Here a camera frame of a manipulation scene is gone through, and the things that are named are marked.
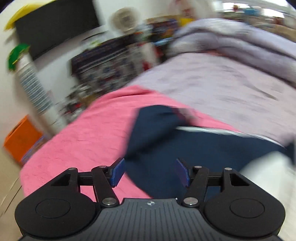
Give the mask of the white and navy zip jacket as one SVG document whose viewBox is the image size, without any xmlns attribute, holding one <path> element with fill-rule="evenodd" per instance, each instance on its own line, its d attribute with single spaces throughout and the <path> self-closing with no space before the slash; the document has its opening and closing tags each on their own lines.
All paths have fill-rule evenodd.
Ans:
<svg viewBox="0 0 296 241">
<path fill-rule="evenodd" d="M 283 205 L 255 185 L 247 173 L 267 172 L 276 180 L 276 162 L 295 164 L 295 142 L 281 145 L 265 137 L 213 128 L 196 128 L 176 108 L 141 108 L 125 154 L 126 173 L 153 198 L 177 198 L 186 192 L 175 162 L 209 169 L 204 202 L 206 221 L 230 236 L 267 237 L 285 219 Z"/>
</svg>

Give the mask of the pink bunny print blanket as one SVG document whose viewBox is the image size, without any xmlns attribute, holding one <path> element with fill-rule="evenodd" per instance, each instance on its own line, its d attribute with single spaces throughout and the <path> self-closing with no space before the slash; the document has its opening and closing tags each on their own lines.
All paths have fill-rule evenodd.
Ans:
<svg viewBox="0 0 296 241">
<path fill-rule="evenodd" d="M 30 195 L 68 168 L 87 172 L 111 164 L 125 152 L 137 110 L 150 105 L 186 107 L 137 85 L 100 97 L 25 163 L 20 172 L 24 195 Z"/>
</svg>

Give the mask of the white air conditioner column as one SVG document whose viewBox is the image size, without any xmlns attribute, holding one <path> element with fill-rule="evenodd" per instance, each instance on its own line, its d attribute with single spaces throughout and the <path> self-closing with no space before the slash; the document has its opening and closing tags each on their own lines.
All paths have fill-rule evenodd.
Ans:
<svg viewBox="0 0 296 241">
<path fill-rule="evenodd" d="M 60 116 L 41 84 L 29 54 L 29 48 L 27 44 L 18 44 L 12 49 L 8 57 L 8 68 L 16 73 L 29 102 L 37 111 L 48 131 L 52 135 L 56 135 L 67 126 L 67 123 Z"/>
</svg>

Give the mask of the orange box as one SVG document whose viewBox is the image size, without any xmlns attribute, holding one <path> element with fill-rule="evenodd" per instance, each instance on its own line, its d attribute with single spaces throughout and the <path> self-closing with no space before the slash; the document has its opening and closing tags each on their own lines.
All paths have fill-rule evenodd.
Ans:
<svg viewBox="0 0 296 241">
<path fill-rule="evenodd" d="M 19 165 L 23 166 L 25 155 L 42 137 L 43 133 L 26 115 L 6 136 L 3 147 Z"/>
</svg>

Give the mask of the purple bed sheet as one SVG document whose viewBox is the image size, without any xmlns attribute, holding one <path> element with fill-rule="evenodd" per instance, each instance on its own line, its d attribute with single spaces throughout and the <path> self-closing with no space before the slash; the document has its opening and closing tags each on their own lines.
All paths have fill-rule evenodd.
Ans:
<svg viewBox="0 0 296 241">
<path fill-rule="evenodd" d="M 235 129 L 278 142 L 295 137 L 295 89 L 222 56 L 180 54 L 132 81 Z"/>
</svg>

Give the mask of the purple folded quilt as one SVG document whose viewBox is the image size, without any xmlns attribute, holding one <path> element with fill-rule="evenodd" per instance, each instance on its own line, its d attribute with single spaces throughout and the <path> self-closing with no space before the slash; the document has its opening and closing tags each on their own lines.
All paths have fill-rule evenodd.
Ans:
<svg viewBox="0 0 296 241">
<path fill-rule="evenodd" d="M 241 63 L 295 83 L 295 43 L 279 35 L 226 19 L 201 19 L 180 28 L 168 54 L 217 51 Z"/>
</svg>

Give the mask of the white desk fan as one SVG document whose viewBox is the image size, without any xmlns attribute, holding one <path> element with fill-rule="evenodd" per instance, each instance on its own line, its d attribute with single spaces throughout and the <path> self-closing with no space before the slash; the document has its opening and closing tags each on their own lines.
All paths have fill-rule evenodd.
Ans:
<svg viewBox="0 0 296 241">
<path fill-rule="evenodd" d="M 133 33 L 139 23 L 138 11 L 133 7 L 124 7 L 111 15 L 111 24 L 123 34 Z"/>
</svg>

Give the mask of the black wall television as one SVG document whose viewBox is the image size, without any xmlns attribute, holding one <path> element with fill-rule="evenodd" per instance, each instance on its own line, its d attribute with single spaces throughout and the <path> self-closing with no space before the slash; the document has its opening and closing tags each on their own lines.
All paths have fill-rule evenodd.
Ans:
<svg viewBox="0 0 296 241">
<path fill-rule="evenodd" d="M 15 23 L 18 39 L 29 45 L 36 60 L 63 42 L 100 27 L 93 1 L 59 0 L 48 3 Z"/>
</svg>

